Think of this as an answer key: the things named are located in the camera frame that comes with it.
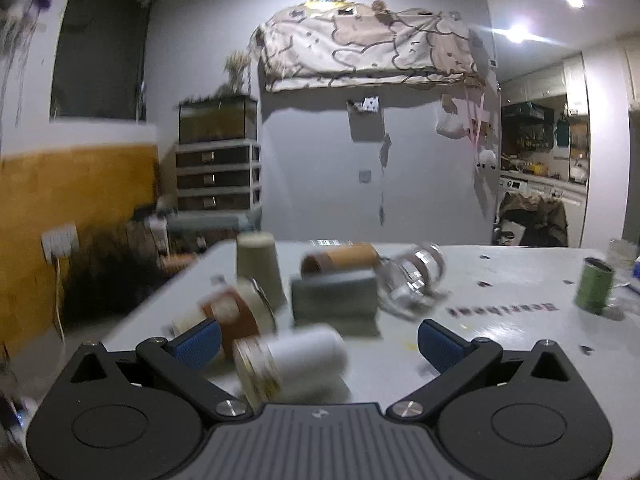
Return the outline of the white drawer cabinet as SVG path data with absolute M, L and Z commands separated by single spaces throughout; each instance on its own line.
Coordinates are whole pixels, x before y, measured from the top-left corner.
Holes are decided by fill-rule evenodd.
M 255 140 L 183 144 L 176 148 L 180 211 L 243 212 L 262 206 L 262 147 Z

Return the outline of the white wall outlet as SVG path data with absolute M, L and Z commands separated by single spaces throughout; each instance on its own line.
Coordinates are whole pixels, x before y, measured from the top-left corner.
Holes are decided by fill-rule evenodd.
M 67 223 L 41 234 L 41 246 L 46 263 L 66 258 L 79 248 L 75 223 Z

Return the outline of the chair with draped jacket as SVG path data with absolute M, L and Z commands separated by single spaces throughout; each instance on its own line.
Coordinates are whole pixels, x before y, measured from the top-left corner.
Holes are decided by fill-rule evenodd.
M 492 244 L 567 248 L 568 223 L 564 204 L 540 194 L 504 194 L 497 209 Z

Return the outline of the white washing machine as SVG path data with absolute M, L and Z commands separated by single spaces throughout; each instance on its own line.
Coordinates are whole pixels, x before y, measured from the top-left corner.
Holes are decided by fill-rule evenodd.
M 583 185 L 500 174 L 495 245 L 579 248 L 587 205 Z

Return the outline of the white paper cup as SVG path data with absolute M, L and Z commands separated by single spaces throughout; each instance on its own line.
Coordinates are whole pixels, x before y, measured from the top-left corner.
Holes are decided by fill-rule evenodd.
M 337 330 L 317 324 L 283 335 L 238 339 L 233 362 L 244 398 L 260 408 L 331 389 L 342 380 L 347 350 Z

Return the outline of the dark window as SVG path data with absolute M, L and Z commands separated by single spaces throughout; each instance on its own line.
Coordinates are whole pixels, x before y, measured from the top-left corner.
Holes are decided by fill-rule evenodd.
M 145 41 L 153 0 L 68 0 L 50 117 L 146 119 Z

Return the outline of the brown white lying cup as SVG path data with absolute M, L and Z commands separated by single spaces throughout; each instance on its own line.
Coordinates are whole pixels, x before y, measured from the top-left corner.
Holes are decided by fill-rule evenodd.
M 235 341 L 277 333 L 272 307 L 262 288 L 252 278 L 238 278 L 233 285 L 223 278 L 216 281 L 208 296 L 174 318 L 170 331 L 179 336 L 206 318 L 220 326 L 219 354 L 230 362 L 233 361 Z

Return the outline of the ribbed clear glass cup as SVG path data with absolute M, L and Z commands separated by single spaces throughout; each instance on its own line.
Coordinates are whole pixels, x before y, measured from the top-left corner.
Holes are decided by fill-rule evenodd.
M 639 255 L 639 247 L 628 240 L 610 240 L 605 262 L 615 271 L 619 281 L 629 281 L 634 272 L 634 263 Z

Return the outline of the dark grey lying cup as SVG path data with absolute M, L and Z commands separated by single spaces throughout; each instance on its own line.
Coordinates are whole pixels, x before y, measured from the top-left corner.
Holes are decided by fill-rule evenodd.
M 300 276 L 291 282 L 296 321 L 373 320 L 378 283 L 372 270 Z

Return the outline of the clear glass lying cup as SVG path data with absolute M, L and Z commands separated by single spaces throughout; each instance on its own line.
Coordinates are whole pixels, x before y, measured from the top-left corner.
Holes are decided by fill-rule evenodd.
M 393 258 L 382 258 L 375 269 L 378 301 L 383 311 L 416 320 L 442 299 L 437 291 L 446 273 L 442 250 L 420 243 Z

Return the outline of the glass aquarium tank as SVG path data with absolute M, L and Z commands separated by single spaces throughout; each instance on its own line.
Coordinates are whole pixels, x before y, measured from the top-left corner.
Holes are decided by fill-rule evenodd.
M 178 105 L 179 143 L 257 139 L 257 101 L 250 96 L 222 96 Z

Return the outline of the cork-wrapped lying cup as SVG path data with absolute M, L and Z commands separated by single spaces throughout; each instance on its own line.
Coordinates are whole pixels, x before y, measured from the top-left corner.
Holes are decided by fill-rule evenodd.
M 367 243 L 337 245 L 304 255 L 300 262 L 303 276 L 374 269 L 381 262 L 378 251 Z

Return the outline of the beige upside-down cup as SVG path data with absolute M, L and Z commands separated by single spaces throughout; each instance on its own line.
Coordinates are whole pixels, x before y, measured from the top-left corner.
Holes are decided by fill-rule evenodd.
M 268 232 L 246 232 L 236 238 L 236 274 L 251 278 L 264 292 L 273 310 L 286 298 L 282 285 L 276 240 Z

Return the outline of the green tin can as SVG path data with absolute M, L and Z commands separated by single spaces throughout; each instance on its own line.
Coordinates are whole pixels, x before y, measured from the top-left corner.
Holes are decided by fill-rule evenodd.
M 596 257 L 585 258 L 574 304 L 582 310 L 601 314 L 608 307 L 614 278 L 615 271 L 608 263 Z

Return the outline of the white hanging plastic bag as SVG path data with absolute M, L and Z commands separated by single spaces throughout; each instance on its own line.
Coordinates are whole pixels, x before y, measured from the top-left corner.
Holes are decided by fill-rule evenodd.
M 449 113 L 443 107 L 437 111 L 435 131 L 447 139 L 460 140 L 466 136 L 464 121 L 456 113 Z

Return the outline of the patterned hanging blanket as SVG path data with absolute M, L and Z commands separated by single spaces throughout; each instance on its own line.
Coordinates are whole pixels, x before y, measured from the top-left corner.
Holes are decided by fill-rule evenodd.
M 260 24 L 250 54 L 271 93 L 417 84 L 482 88 L 470 31 L 454 14 L 381 0 L 289 6 Z

